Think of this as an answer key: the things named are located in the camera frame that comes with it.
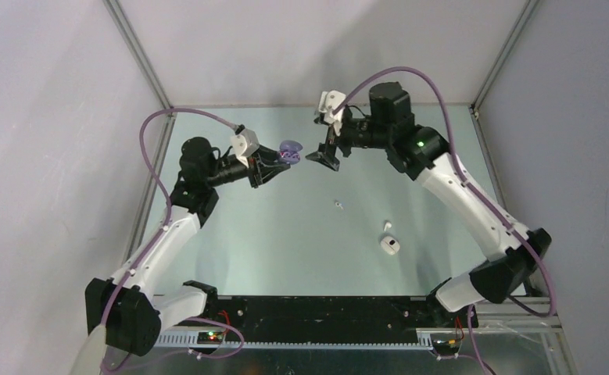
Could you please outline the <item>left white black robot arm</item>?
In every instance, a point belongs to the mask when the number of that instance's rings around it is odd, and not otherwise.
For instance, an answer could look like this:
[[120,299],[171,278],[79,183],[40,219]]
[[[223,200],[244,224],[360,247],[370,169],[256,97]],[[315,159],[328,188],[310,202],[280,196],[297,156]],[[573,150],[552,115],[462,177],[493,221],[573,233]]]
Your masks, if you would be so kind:
[[273,150],[243,134],[231,137],[224,154],[204,137],[185,141],[161,224],[111,277],[95,278],[86,287],[88,340],[93,347],[143,356],[165,330],[183,321],[193,318],[205,326],[216,322],[216,288],[186,281],[175,292],[157,295],[157,284],[210,218],[219,186],[246,179],[257,188],[298,163],[302,149],[296,141],[283,141]]

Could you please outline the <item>white charging case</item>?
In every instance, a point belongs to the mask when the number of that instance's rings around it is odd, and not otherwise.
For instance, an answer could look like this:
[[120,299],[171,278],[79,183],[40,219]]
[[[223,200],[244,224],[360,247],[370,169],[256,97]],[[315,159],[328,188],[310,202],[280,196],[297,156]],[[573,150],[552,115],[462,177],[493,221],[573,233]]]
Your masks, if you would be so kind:
[[391,235],[383,236],[380,239],[379,244],[389,255],[395,255],[400,250],[400,242]]

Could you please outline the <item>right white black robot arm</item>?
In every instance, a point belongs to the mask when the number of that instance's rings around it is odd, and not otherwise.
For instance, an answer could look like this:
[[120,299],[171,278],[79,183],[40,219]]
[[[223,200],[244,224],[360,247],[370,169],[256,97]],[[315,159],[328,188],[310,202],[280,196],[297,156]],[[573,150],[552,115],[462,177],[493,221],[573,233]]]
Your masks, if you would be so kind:
[[439,327],[450,325],[462,310],[481,301],[499,304],[534,273],[552,242],[543,229],[531,230],[485,196],[477,181],[434,128],[415,121],[410,96],[398,82],[369,90],[369,114],[355,117],[339,91],[324,91],[315,123],[327,126],[324,142],[307,159],[337,171],[336,156],[355,148],[385,151],[387,160],[430,191],[464,223],[485,261],[439,284],[427,297],[427,314]]

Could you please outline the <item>purple charging case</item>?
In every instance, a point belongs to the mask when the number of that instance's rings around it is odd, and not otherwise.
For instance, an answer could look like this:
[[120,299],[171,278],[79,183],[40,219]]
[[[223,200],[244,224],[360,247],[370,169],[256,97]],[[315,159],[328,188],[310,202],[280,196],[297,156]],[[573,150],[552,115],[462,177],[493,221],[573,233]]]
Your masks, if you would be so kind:
[[284,140],[280,143],[278,149],[278,161],[280,163],[286,163],[294,165],[300,162],[300,152],[303,150],[303,146],[293,140]]

